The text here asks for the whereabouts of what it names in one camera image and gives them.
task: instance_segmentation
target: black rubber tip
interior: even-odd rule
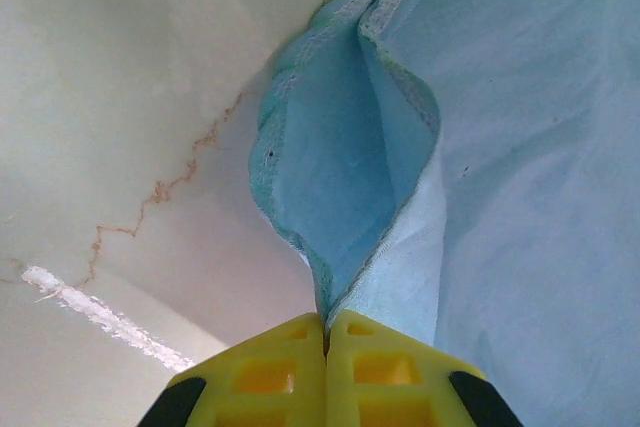
[[[206,385],[193,377],[165,389],[138,427],[185,427]]]
[[[524,427],[489,382],[468,372],[453,372],[449,382],[477,427]]]

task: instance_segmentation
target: clamp jaw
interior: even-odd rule
[[[474,366],[362,315],[306,314],[174,377],[138,427],[522,427]]]

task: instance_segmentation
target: light blue fabric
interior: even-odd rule
[[[640,425],[640,0],[335,0],[250,181],[329,323],[467,359],[528,427]]]

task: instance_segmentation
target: white paint streak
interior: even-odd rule
[[[105,332],[125,341],[131,347],[140,349],[145,355],[156,358],[168,369],[182,372],[195,365],[193,360],[155,341],[148,332],[124,315],[114,314],[100,299],[89,297],[69,287],[42,267],[29,267],[22,274],[22,280],[40,288],[45,294],[40,300],[52,297],[60,299],[64,306],[84,314],[91,322],[100,325]]]

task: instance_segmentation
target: folded fabric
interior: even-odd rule
[[[478,365],[527,426],[640,425],[639,101],[637,0],[334,0],[251,190],[327,322]]]

